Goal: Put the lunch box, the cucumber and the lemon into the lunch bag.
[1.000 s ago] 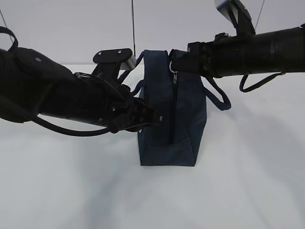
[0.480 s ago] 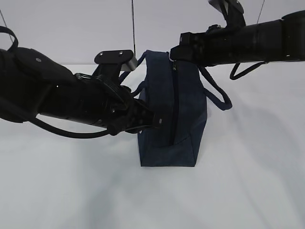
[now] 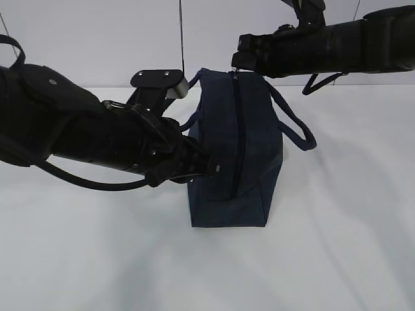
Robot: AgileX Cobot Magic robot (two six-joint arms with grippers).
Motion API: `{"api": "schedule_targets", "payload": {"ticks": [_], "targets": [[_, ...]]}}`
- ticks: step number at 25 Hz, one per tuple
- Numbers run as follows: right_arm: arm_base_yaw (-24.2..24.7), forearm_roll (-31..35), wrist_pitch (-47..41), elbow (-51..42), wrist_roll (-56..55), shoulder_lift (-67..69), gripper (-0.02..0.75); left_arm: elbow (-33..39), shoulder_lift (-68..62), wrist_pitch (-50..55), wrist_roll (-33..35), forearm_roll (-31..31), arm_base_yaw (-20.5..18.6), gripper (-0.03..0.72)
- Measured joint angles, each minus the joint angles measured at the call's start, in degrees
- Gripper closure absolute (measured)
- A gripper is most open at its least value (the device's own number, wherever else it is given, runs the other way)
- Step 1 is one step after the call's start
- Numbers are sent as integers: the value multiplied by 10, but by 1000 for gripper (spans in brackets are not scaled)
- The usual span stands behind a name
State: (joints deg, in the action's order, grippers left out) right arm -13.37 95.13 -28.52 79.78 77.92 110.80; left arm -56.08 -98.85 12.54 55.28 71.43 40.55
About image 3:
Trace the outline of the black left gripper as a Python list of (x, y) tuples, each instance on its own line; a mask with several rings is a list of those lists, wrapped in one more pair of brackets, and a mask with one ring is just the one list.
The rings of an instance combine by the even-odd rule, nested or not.
[(211, 155), (194, 137), (183, 134), (199, 118), (190, 118), (183, 125), (170, 118), (165, 120), (172, 148), (151, 150), (152, 162), (145, 171), (147, 185), (157, 187), (165, 181), (188, 183), (200, 176), (215, 176), (221, 171), (222, 165), (217, 156)]

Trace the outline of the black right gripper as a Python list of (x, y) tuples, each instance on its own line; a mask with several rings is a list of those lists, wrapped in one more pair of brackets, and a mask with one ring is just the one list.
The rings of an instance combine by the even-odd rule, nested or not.
[(231, 59), (231, 66), (269, 78), (290, 76), (287, 36), (291, 34), (292, 26), (284, 24), (272, 34), (240, 35), (237, 51)]

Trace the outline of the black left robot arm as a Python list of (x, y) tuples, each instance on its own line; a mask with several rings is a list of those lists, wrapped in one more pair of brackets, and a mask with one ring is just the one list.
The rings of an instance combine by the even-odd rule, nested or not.
[[(185, 183), (220, 171), (218, 159), (184, 127), (164, 116), (167, 105), (185, 97), (181, 70), (136, 73), (126, 103), (99, 100), (46, 66), (1, 68), (1, 160), (38, 167), (68, 183), (101, 191)], [(90, 181), (51, 164), (56, 156), (139, 174), (130, 183)]]

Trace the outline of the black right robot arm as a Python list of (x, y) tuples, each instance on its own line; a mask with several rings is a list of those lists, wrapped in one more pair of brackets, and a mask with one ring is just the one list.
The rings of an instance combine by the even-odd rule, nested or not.
[(296, 27), (284, 24), (271, 34), (241, 35), (231, 64), (269, 78), (413, 71), (414, 6), (326, 25), (322, 10), (308, 4)]

